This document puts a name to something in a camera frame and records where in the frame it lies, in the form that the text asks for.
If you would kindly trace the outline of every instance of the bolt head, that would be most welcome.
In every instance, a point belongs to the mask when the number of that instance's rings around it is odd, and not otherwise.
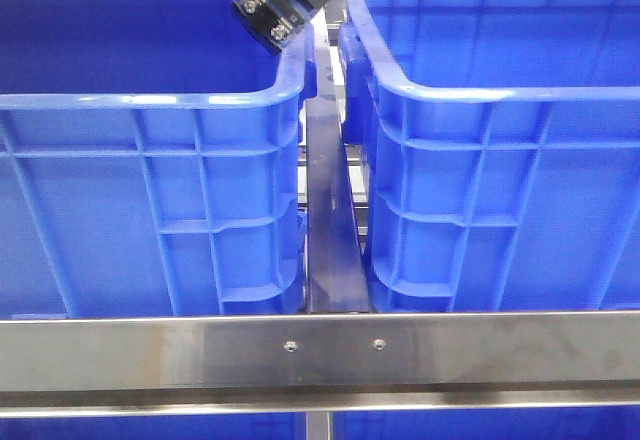
[[[296,342],[294,340],[287,340],[286,342],[284,342],[283,348],[287,352],[293,353],[298,349],[298,342]]]
[[[244,0],[242,2],[242,8],[248,15],[253,15],[258,9],[258,3],[258,0]]]
[[[288,36],[289,32],[287,32],[286,27],[281,23],[271,29],[271,38],[273,38],[276,42],[282,42]]]
[[[385,342],[382,338],[376,338],[372,343],[371,346],[373,347],[373,349],[377,352],[379,352],[380,350],[384,349],[384,347],[387,346],[387,342]]]

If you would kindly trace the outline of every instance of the crate rim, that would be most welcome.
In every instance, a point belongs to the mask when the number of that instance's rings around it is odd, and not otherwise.
[[[417,101],[487,103],[496,101],[635,100],[640,84],[616,87],[429,87],[410,80],[382,38],[365,0],[347,0],[350,21],[367,52],[378,83],[391,93]]]
[[[305,85],[305,62],[314,61],[313,27],[294,39],[282,52],[274,83],[253,92],[230,93],[0,93],[0,110],[19,109],[229,109],[256,108],[279,104],[301,93]]]

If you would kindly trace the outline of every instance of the reflective metal surface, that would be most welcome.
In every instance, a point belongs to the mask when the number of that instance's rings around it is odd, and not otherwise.
[[[307,101],[309,284],[307,311],[367,312],[347,155],[340,133],[327,27],[314,22],[318,96]]]
[[[331,412],[307,413],[307,440],[333,440],[333,414]]]
[[[329,43],[338,44],[338,30],[340,25],[347,21],[347,0],[329,0],[324,6]]]
[[[0,322],[0,412],[640,403],[639,322],[636,311]]]

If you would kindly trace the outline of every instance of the vertical metal post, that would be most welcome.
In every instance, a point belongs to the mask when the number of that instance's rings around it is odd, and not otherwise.
[[[307,413],[307,440],[334,440],[331,412]]]
[[[307,311],[368,312],[327,25],[314,19],[318,95],[307,101],[309,284]]]

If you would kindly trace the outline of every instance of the blue plastic crate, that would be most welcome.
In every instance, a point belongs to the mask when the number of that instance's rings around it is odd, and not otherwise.
[[[348,6],[375,307],[640,306],[640,0]]]
[[[229,5],[0,0],[0,318],[298,309],[312,35]]]
[[[336,414],[344,440],[638,440],[640,407]]]
[[[0,419],[3,440],[303,440],[304,414]]]

